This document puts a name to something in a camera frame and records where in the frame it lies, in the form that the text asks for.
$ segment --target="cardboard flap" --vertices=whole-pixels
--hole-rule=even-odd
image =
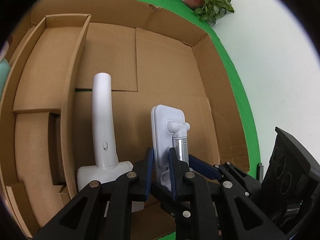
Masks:
[[[221,58],[208,35],[193,46],[192,50],[211,105],[221,162],[230,161],[243,171],[249,171],[242,123]]]
[[[138,91],[136,30],[90,23],[76,79],[76,88],[92,89],[93,77],[100,72],[112,76],[112,90]]]
[[[9,200],[17,219],[27,237],[33,237],[39,230],[39,224],[33,214],[23,183],[7,186]]]

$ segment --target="plant pot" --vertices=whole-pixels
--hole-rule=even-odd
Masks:
[[[204,0],[184,0],[184,3],[195,10],[204,5]]]

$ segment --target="cardboard compartment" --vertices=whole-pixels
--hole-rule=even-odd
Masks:
[[[138,91],[136,30],[125,26],[90,23],[76,88],[92,89],[95,74],[109,73],[112,90]]]
[[[17,114],[15,159],[37,222],[44,226],[62,207],[59,193],[65,184],[57,150],[53,114]]]
[[[43,226],[76,195],[77,169],[95,163],[90,89],[99,72],[112,76],[119,161],[143,158],[152,146],[151,109],[163,104],[185,113],[191,154],[249,170],[235,97],[210,37],[153,8],[135,0],[39,0],[17,27],[21,42],[8,56],[12,69],[0,103],[0,178],[13,216],[30,235],[26,210]],[[87,14],[46,16],[70,12]],[[5,187],[11,185],[22,202]],[[132,239],[174,229],[152,197],[132,214]]]
[[[59,114],[70,61],[88,15],[50,15],[34,45],[18,85],[13,111]]]

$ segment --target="blue gripper pad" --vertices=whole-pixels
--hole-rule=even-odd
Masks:
[[[173,200],[176,200],[177,198],[176,176],[173,168],[173,159],[172,159],[171,149],[169,149],[168,160],[169,160],[169,173],[170,173],[172,198]]]
[[[217,168],[204,161],[201,161],[191,154],[189,154],[189,167],[208,179],[216,179],[218,181],[222,179]]]
[[[148,199],[150,195],[153,162],[154,162],[154,152],[153,152],[153,148],[151,148],[149,160],[148,160],[147,174],[146,174],[146,191],[145,191],[146,199]]]

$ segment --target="white wall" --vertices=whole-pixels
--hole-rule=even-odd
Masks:
[[[255,120],[265,171],[276,132],[291,133],[320,163],[320,66],[308,36],[279,0],[232,0],[213,27],[233,61]]]

